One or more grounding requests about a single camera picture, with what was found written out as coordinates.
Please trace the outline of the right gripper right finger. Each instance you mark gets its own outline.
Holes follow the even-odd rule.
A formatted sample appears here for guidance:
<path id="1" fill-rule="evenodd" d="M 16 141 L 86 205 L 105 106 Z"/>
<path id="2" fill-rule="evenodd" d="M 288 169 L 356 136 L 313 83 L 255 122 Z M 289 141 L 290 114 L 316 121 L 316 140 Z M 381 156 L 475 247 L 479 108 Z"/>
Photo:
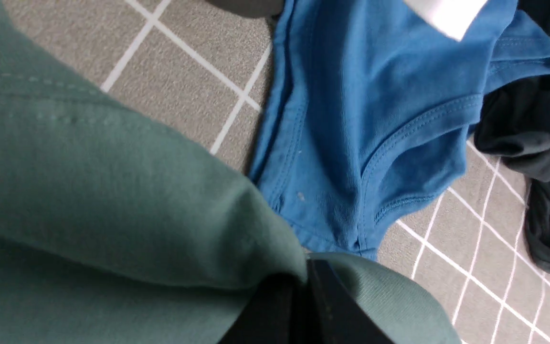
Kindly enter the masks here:
<path id="1" fill-rule="evenodd" d="M 306 344 L 391 344 L 358 306 L 325 260 L 310 260 L 304 330 Z"/>

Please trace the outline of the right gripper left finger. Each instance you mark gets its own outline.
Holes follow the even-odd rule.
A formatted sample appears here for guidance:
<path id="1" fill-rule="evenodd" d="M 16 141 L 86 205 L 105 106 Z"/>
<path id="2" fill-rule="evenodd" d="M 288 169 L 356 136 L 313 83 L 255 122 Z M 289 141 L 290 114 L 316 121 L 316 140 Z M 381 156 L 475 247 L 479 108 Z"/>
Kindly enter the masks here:
<path id="1" fill-rule="evenodd" d="M 306 335 L 304 287 L 277 274 L 256 288 L 221 344 L 302 344 Z"/>

